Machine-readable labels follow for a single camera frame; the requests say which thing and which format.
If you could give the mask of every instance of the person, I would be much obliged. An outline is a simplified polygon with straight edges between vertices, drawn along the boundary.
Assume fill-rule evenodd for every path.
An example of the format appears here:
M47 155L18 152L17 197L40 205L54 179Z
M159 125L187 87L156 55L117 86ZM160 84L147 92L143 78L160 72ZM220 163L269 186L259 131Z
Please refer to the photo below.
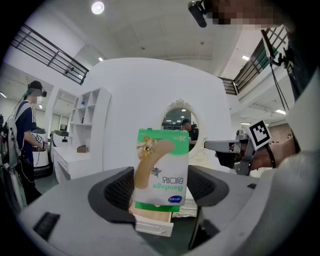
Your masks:
M199 129L197 127L191 126L191 121L188 118L182 120L183 128L189 133L189 152L195 147L198 136Z
M237 24L259 25L265 27L278 27L284 25L288 37L288 50L294 56L293 71L288 76L291 82L295 101L305 90L318 67L318 48L316 40L309 40L310 24L317 24L318 15L316 8L310 8L309 4L295 5L291 1L275 0L204 0L204 8L207 13L212 13L219 24L230 24L236 20ZM301 14L308 13L308 19L301 19ZM241 148L243 155L247 146ZM300 151L298 142L294 136L284 143L272 143L270 149L275 158L275 167L289 156ZM251 169L272 167L269 153L265 148L260 148L253 159Z
M37 104L37 97L42 95L42 85L39 81L33 81L28 85L27 92L23 97L23 102L19 105L17 113L24 104ZM46 147L45 142L40 143L31 134L31 131L37 128L36 113L33 107L27 108L16 120L16 140L21 149L20 164L18 163L16 171L19 173L25 194L26 203L29 205L41 193L36 189L34 180L34 157L32 147L43 150Z

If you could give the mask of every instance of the white curved wall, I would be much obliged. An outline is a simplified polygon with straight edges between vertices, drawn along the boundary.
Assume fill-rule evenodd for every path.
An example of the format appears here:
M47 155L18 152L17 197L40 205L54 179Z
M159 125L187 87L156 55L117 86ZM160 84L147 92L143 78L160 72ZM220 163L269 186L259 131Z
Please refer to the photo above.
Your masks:
M105 87L112 94L105 124L104 170L133 166L138 130L160 129L161 113L180 98L200 114L209 140L231 139L223 83L196 68L159 59L110 59L90 70L83 87L85 91ZM214 151L207 150L207 155L213 168L226 170Z

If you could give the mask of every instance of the person wearing cap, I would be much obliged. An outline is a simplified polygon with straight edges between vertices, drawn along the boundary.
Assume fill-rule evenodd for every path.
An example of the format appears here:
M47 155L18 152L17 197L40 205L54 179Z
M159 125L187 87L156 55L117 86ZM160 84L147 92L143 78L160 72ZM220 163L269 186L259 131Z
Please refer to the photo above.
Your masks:
M39 81L31 82L16 113L19 113L24 104L37 104L37 97L41 96L41 83ZM17 130L16 140L19 149L21 149L21 164L17 165L16 170L21 176L25 200L29 205L41 196L41 193L35 187L32 147L38 147L38 149L42 150L46 147L46 144L38 142L31 134L31 131L37 128L36 113L33 107L27 108L16 120L15 125Z
M195 147L198 136L199 129L197 127L192 127L191 121L188 118L182 121L183 128L189 133L189 152Z

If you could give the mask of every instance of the white desk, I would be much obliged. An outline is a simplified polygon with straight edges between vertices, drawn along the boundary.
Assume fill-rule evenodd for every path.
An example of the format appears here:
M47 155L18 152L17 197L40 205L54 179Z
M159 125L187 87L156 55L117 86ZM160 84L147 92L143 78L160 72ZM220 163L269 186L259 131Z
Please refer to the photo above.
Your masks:
M59 183L97 173L90 152L77 153L72 147L53 147L53 164Z

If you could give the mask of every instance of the navy blue shirt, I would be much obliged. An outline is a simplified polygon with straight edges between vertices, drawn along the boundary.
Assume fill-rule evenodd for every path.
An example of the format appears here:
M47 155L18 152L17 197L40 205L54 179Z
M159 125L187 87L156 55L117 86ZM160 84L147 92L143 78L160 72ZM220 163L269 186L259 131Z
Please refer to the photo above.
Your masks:
M21 107L26 103L28 103L28 101L23 101L18 107L18 110L16 113L19 113L19 110L21 109ZM26 140L24 141L24 136L25 136L25 132L32 131L37 128L35 109L33 107L29 107L28 109L26 109L22 113L22 115L18 118L18 120L15 122L15 126L17 130L16 140L18 142L19 149L21 149L23 145L23 149L21 151L25 151L26 157L29 159L31 163L33 163L34 156L32 153L32 145Z

